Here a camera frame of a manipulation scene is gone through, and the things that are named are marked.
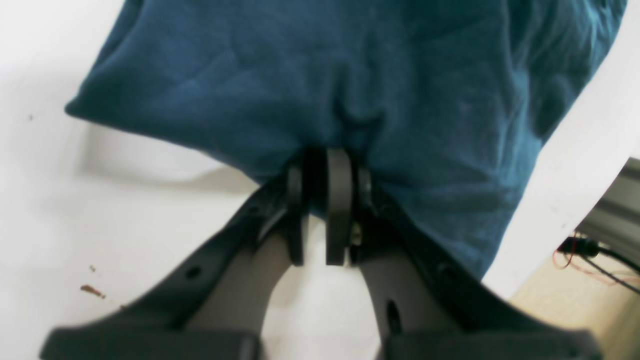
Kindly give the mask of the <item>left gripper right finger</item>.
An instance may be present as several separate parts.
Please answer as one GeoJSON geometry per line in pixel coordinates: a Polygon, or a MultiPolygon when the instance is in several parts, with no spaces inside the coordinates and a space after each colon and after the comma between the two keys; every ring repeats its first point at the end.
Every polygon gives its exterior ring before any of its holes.
{"type": "Polygon", "coordinates": [[[359,268],[380,360],[601,360],[587,330],[509,305],[423,234],[346,150],[326,151],[326,263],[359,268]]]}

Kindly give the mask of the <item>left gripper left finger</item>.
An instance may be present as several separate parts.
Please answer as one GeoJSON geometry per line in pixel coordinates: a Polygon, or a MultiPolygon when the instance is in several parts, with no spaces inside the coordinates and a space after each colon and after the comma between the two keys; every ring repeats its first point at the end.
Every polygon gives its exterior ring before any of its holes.
{"type": "Polygon", "coordinates": [[[98,321],[56,328],[42,360],[263,360],[276,284],[304,264],[304,170],[255,191],[216,235],[144,296],[98,321]]]}

